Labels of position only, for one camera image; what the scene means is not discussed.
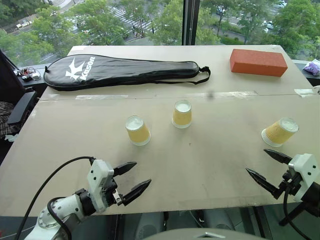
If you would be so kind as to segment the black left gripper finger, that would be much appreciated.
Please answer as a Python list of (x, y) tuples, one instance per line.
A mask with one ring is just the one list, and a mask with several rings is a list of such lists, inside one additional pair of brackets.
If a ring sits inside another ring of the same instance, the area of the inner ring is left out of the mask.
[(122, 204), (127, 206), (137, 199), (148, 188), (151, 181), (151, 179), (148, 179), (134, 186), (129, 193), (122, 197)]
[(125, 173), (127, 173), (128, 171), (130, 171), (135, 165), (137, 164), (137, 162), (135, 161), (130, 161), (130, 162), (126, 162), (122, 165), (119, 165), (117, 167), (115, 167), (113, 169), (113, 176), (121, 176)]

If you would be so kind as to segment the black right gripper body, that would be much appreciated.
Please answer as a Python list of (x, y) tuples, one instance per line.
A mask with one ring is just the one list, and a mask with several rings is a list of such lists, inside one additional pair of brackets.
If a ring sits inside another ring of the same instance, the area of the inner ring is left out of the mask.
[(275, 199), (278, 199), (283, 192), (286, 191), (288, 188), (288, 193), (290, 195), (295, 196), (298, 190), (301, 188), (300, 182), (303, 180), (301, 174), (299, 172), (291, 172), (290, 170), (287, 170), (282, 175), (282, 182), (279, 184), (278, 188), (273, 192), (272, 196)]

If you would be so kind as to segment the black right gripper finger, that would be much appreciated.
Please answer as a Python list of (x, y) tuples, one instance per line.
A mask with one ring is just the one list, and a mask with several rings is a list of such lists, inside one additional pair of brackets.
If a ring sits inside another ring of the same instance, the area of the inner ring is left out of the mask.
[(288, 165), (292, 158), (284, 153), (275, 151), (273, 149), (264, 149), (266, 154), (268, 154), (272, 159), (278, 161), (279, 163)]
[(269, 183), (266, 178), (262, 175), (260, 175), (258, 172), (250, 169), (250, 168), (245, 168), (248, 174), (253, 178), (253, 180), (263, 187), (265, 190), (267, 190), (275, 199), (278, 199), (280, 197), (279, 189)]

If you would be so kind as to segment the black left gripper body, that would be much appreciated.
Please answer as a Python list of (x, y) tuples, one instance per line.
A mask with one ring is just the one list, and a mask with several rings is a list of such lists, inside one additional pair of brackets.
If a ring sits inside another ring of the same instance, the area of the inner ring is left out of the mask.
[(123, 196), (117, 190), (118, 185), (112, 176), (108, 176), (104, 183), (104, 205), (110, 207), (112, 205), (122, 205)]

